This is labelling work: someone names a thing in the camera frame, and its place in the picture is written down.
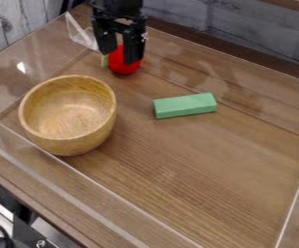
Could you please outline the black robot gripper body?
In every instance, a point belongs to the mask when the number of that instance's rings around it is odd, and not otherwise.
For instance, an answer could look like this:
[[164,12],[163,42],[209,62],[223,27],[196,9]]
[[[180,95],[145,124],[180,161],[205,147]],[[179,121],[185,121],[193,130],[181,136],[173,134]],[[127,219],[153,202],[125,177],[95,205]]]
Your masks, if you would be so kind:
[[143,34],[147,17],[143,0],[91,0],[92,25],[99,34]]

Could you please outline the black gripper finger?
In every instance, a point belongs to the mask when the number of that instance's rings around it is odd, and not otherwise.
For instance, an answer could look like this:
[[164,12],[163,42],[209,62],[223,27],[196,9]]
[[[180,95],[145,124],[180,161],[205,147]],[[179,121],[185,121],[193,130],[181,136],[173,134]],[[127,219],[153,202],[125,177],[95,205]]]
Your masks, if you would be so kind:
[[109,28],[100,22],[92,21],[93,34],[97,42],[99,51],[103,55],[116,50],[116,36]]
[[123,59],[127,65],[139,62],[144,57],[147,33],[143,30],[127,31],[123,34]]

